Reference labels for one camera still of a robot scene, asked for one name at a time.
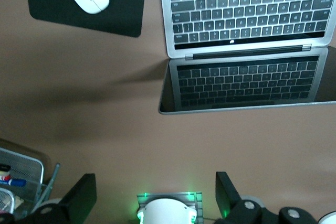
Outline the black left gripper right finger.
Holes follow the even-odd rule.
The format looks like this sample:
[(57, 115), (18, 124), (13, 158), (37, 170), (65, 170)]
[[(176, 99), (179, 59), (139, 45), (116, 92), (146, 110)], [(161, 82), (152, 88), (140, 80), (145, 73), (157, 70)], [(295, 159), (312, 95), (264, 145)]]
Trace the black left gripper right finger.
[(241, 201), (241, 197), (226, 172), (216, 172), (215, 198), (222, 218)]

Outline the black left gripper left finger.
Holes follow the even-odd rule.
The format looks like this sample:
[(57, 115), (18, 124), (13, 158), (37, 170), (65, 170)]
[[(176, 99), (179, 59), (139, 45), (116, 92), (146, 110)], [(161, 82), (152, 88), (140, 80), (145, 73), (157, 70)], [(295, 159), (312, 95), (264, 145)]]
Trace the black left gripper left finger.
[(66, 214), (67, 220), (86, 220), (96, 201), (96, 176), (84, 174), (58, 205)]

